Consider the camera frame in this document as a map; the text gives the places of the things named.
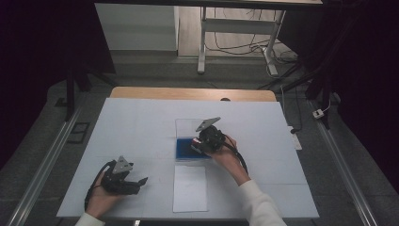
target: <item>white wall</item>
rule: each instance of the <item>white wall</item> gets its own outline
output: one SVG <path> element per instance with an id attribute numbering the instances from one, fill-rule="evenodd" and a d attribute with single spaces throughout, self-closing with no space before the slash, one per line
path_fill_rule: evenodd
<path id="1" fill-rule="evenodd" d="M 177 7 L 120 4 L 95 6 L 110 50 L 177 50 Z"/>

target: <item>metal frame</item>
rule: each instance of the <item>metal frame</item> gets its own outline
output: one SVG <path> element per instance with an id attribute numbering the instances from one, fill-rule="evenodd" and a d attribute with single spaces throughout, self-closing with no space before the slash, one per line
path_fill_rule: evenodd
<path id="1" fill-rule="evenodd" d="M 257 8 L 275 10 L 324 10 L 326 8 L 352 8 L 358 3 L 343 5 L 338 1 L 325 4 L 302 2 L 273 2 L 257 0 L 94 0 L 94 3 L 153 5 L 153 6 L 181 6 L 181 7 L 210 7 L 210 8 Z"/>
<path id="2" fill-rule="evenodd" d="M 198 73 L 205 73 L 205 33 L 218 32 L 218 33 L 238 33 L 238 34 L 261 34 L 270 35 L 267 48 L 263 48 L 263 55 L 267 63 L 267 68 L 272 76 L 278 75 L 276 66 L 273 63 L 271 53 L 281 22 L 284 17 L 285 11 L 279 11 L 275 22 L 271 21 L 243 21 L 243 20 L 230 20 L 230 19 L 206 19 L 206 7 L 202 8 L 201 15 L 201 32 L 200 32 L 200 45 L 199 45 L 199 65 Z"/>
<path id="3" fill-rule="evenodd" d="M 316 109 L 311 101 L 308 101 L 308 105 L 311 111 Z M 354 204 L 359 212 L 359 216 L 363 221 L 363 224 L 366 226 L 377 226 L 378 223 L 376 222 L 373 211 L 370 208 L 369 203 L 365 199 L 363 192 L 359 188 L 354 176 L 352 175 L 351 169 L 346 164 L 343 154 L 341 153 L 337 142 L 335 142 L 334 136 L 332 135 L 330 130 L 326 129 L 326 127 L 320 120 L 318 120 L 316 123 L 317 127 L 320 130 L 320 134 L 322 135 L 328 147 L 328 150 L 331 153 L 332 159 L 334 160 L 338 172 L 343 178 L 346 189 L 354 201 Z"/>
<path id="4" fill-rule="evenodd" d="M 50 172 L 56 163 L 56 160 L 58 159 L 65 142 L 67 141 L 68 135 L 70 134 L 70 131 L 72 130 L 73 125 L 82 110 L 87 96 L 88 94 L 84 92 L 78 98 L 76 110 L 72 114 L 70 120 L 65 121 L 62 124 L 56 139 L 53 141 L 53 144 L 50 146 L 47 154 L 44 156 L 43 161 L 29 183 L 24 195 L 21 197 L 21 200 L 15 208 L 14 213 L 11 215 L 7 225 L 24 225 L 26 222 L 33 205 L 43 189 L 44 184 L 46 183 L 46 180 L 50 175 Z"/>

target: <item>white table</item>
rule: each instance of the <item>white table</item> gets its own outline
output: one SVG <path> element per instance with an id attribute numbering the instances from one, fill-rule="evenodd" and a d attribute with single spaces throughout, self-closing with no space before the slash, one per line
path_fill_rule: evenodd
<path id="1" fill-rule="evenodd" d="M 127 181 L 149 177 L 106 217 L 123 219 L 241 219 L 237 186 L 213 160 L 176 163 L 175 120 L 221 117 L 215 126 L 234 137 L 249 175 L 277 203 L 284 218 L 318 218 L 309 186 L 277 102 L 107 99 L 58 211 L 78 218 L 98 170 L 123 155 L 134 162 Z M 176 165 L 206 168 L 207 212 L 173 213 Z"/>

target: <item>metal rail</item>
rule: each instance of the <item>metal rail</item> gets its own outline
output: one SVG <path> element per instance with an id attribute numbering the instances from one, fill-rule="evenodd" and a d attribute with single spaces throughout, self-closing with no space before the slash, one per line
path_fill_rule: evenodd
<path id="1" fill-rule="evenodd" d="M 311 111 L 316 110 L 311 101 L 308 101 L 309 108 Z M 337 143 L 335 142 L 334 136 L 331 134 L 330 130 L 327 130 L 324 124 L 321 121 L 317 121 L 317 126 L 320 130 L 320 133 L 331 153 L 332 159 L 337 166 L 338 172 L 343 178 L 343 182 L 345 183 L 346 189 L 349 192 L 349 195 L 352 197 L 354 204 L 359 212 L 359 216 L 363 221 L 365 226 L 377 226 L 375 216 L 370 208 L 369 203 L 366 201 L 363 192 L 359 188 L 358 184 L 346 161 L 343 157 L 343 154 L 340 151 Z"/>
<path id="2" fill-rule="evenodd" d="M 53 141 L 53 144 L 50 146 L 47 154 L 44 156 L 38 170 L 36 171 L 17 207 L 15 208 L 14 213 L 11 215 L 7 225 L 24 225 L 26 222 L 33 205 L 43 189 L 44 184 L 50 175 L 50 172 L 56 163 L 56 160 L 58 159 L 65 142 L 67 141 L 68 135 L 70 134 L 70 131 L 72 130 L 73 125 L 82 110 L 82 106 L 84 105 L 87 96 L 88 94 L 84 92 L 78 98 L 76 110 L 72 114 L 70 120 L 65 121 L 62 124 L 56 139 Z"/>

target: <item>person's left hand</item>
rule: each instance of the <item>person's left hand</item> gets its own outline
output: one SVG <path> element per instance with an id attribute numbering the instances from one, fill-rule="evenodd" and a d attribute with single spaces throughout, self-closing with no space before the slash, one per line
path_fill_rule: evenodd
<path id="1" fill-rule="evenodd" d="M 101 180 L 104 177 L 104 173 L 99 176 L 99 179 L 96 181 L 95 187 L 93 187 L 93 191 L 88 201 L 88 208 L 86 209 L 86 213 L 95 217 L 100 218 L 103 214 L 105 214 L 112 206 L 119 200 L 121 200 L 125 195 L 118 195 L 106 192 L 105 189 L 101 186 Z"/>

